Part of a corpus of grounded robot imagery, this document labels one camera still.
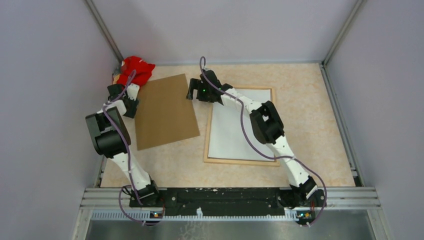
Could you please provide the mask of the brown backing board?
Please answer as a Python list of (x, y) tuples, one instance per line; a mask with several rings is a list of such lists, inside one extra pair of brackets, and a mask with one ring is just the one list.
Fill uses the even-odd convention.
[(200, 130), (185, 74), (149, 80), (138, 93), (134, 118), (137, 149), (198, 137)]

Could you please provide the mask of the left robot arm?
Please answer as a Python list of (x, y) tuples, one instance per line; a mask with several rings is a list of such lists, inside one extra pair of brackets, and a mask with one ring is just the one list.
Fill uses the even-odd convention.
[(123, 117), (134, 118), (140, 87), (112, 84), (107, 87), (109, 97), (102, 108), (85, 117), (95, 151), (112, 160), (129, 181), (124, 188), (131, 197), (130, 207), (154, 207), (160, 202), (159, 189), (152, 177), (140, 166), (130, 150), (131, 137)]

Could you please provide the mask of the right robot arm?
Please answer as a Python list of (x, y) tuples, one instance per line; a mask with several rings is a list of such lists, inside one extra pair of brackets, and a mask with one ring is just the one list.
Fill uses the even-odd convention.
[[(287, 207), (293, 209), (310, 205), (313, 208), (325, 205), (327, 191), (319, 190), (316, 183), (316, 180), (323, 179), (296, 157), (286, 138), (283, 121), (270, 100), (260, 102), (244, 95), (230, 84), (222, 84), (211, 69), (202, 69), (199, 78), (190, 79), (186, 99), (218, 103), (238, 112), (241, 132), (248, 145), (266, 159), (282, 161), (287, 170), (290, 186)], [(247, 135), (245, 118), (249, 119), (254, 138), (270, 149), (271, 155), (254, 146)]]

